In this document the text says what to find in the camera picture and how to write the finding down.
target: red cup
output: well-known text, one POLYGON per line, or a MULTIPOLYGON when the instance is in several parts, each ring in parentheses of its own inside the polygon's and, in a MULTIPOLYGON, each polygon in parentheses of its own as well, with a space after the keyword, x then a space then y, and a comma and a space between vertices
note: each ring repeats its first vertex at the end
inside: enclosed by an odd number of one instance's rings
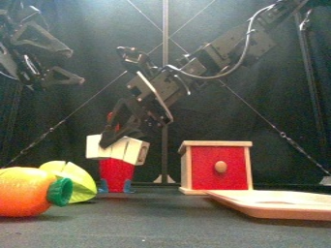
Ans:
POLYGON ((135 166, 117 159, 100 160, 100 177, 107 182, 108 192, 129 193, 135 166))

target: orange plush toy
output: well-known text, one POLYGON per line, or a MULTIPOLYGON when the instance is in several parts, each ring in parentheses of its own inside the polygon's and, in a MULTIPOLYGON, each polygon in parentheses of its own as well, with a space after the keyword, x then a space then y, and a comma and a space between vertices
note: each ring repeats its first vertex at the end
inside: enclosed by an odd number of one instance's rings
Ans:
POLYGON ((72 181, 37 168, 0 170, 0 216, 25 217, 41 214, 53 205, 65 206, 72 181))

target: white cube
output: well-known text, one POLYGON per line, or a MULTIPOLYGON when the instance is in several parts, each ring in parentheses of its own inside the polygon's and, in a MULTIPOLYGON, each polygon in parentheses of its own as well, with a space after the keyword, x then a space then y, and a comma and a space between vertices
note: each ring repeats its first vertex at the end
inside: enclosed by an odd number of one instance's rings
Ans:
POLYGON ((113 158, 124 162, 140 166, 145 163, 149 143, 139 139, 123 137, 108 148, 100 147, 101 135, 91 135, 87 137, 87 159, 113 158))

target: wooden tray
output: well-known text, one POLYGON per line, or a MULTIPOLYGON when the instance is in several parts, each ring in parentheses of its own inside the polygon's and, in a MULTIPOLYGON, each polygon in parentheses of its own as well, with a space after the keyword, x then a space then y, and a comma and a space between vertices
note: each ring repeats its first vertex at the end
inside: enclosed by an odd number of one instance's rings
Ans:
POLYGON ((331 221, 331 196, 291 191, 205 191, 223 205, 256 218, 331 221))

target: wooden knob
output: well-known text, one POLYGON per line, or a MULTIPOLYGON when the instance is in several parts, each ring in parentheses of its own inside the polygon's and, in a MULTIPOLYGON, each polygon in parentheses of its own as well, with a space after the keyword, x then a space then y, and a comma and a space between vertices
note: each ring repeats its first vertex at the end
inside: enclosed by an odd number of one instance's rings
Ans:
POLYGON ((224 161, 219 161, 215 164, 215 170, 217 173, 224 173, 227 171, 228 165, 224 161))

